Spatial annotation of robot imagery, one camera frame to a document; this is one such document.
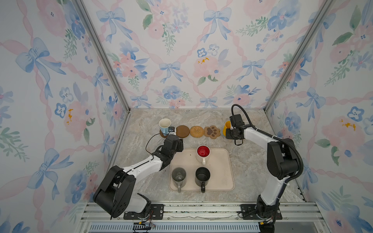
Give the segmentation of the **yellow mug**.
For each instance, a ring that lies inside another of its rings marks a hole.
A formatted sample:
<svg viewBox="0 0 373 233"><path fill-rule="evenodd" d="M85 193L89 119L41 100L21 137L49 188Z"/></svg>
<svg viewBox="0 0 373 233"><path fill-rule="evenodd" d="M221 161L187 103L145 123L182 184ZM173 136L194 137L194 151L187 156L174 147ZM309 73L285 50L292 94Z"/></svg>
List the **yellow mug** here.
<svg viewBox="0 0 373 233"><path fill-rule="evenodd" d="M224 137L226 137L226 130L227 129L231 129L231 122L230 121L227 121L224 124L223 130L222 130L222 134L223 134Z"/></svg>

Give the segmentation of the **plain brown wooden coaster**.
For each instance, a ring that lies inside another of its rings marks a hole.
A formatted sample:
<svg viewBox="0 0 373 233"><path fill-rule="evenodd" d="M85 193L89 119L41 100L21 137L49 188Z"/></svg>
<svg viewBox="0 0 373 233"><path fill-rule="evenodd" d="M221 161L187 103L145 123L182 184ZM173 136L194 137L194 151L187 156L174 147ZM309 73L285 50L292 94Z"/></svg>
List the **plain brown wooden coaster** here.
<svg viewBox="0 0 373 233"><path fill-rule="evenodd" d="M189 134L190 134L189 127L187 127L185 125L180 125L180 126L176 127L176 135L179 138L186 138L186 137L189 136Z"/></svg>

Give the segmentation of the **dark wooden coaster white marks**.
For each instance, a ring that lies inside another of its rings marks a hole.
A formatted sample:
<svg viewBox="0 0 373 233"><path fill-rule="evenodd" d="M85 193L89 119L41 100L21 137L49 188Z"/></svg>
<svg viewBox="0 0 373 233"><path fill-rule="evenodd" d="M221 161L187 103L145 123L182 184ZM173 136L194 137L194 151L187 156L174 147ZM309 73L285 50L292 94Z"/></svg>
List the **dark wooden coaster white marks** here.
<svg viewBox="0 0 373 233"><path fill-rule="evenodd" d="M159 134L163 138L167 138L168 137L168 134L163 134L161 130L159 131Z"/></svg>

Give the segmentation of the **light blue mug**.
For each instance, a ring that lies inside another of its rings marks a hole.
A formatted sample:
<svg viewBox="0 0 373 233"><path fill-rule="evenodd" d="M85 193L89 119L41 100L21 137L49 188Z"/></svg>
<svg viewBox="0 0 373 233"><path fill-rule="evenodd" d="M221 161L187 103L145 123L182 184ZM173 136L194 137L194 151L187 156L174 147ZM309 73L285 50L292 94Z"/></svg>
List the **light blue mug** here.
<svg viewBox="0 0 373 233"><path fill-rule="evenodd" d="M171 126L171 120L168 118L163 118L159 121L159 128L160 132L164 135L167 136L169 134L169 127Z"/></svg>

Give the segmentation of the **rattan woven round coaster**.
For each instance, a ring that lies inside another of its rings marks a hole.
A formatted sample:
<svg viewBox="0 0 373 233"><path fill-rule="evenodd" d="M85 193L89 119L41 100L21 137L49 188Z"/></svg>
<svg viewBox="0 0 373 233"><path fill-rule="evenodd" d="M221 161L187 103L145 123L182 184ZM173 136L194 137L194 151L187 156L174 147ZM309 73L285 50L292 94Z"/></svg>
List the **rattan woven round coaster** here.
<svg viewBox="0 0 373 233"><path fill-rule="evenodd" d="M192 126L189 133L194 138L201 138L204 136L205 130L201 126Z"/></svg>

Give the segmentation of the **cork paw print coaster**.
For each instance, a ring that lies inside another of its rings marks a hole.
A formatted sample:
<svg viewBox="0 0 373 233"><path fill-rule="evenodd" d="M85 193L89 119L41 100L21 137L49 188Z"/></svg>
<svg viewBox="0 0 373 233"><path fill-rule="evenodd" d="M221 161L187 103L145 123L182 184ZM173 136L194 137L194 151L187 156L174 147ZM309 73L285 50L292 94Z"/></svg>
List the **cork paw print coaster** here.
<svg viewBox="0 0 373 233"><path fill-rule="evenodd" d="M221 136L220 129L215 125L204 128L204 136L211 139L216 139Z"/></svg>

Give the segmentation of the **grey mug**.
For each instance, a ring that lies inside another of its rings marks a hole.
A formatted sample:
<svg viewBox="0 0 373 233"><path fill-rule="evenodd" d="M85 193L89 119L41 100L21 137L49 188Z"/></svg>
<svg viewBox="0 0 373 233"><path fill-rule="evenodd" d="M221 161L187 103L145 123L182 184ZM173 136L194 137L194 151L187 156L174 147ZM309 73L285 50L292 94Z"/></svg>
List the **grey mug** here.
<svg viewBox="0 0 373 233"><path fill-rule="evenodd" d="M177 187L178 193L181 193L182 188L186 185L186 170L184 168L175 168L172 171L172 181Z"/></svg>

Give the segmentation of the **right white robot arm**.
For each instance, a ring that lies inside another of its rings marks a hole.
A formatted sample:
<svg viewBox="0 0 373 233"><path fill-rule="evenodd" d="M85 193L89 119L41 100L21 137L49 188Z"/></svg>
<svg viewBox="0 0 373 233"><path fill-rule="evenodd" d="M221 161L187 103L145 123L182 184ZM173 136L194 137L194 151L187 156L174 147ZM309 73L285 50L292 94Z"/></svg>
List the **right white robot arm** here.
<svg viewBox="0 0 373 233"><path fill-rule="evenodd" d="M275 219L280 199L291 180L303 172L303 162L291 139L281 139L250 124L240 114L230 117L231 128L226 138L234 141L251 141L267 152L267 169L270 177L258 196L255 213L261 219Z"/></svg>

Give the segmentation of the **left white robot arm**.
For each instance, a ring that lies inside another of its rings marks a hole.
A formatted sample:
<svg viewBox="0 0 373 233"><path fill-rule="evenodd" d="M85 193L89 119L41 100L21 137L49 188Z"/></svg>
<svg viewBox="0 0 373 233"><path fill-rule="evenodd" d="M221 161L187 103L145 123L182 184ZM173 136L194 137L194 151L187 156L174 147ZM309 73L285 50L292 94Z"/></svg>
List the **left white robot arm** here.
<svg viewBox="0 0 373 233"><path fill-rule="evenodd" d="M97 188L93 201L111 218L117 218L123 213L136 219L149 218L152 202L140 193L133 193L135 184L165 169L175 154L183 149L183 139L170 135L145 160L125 168L111 167Z"/></svg>

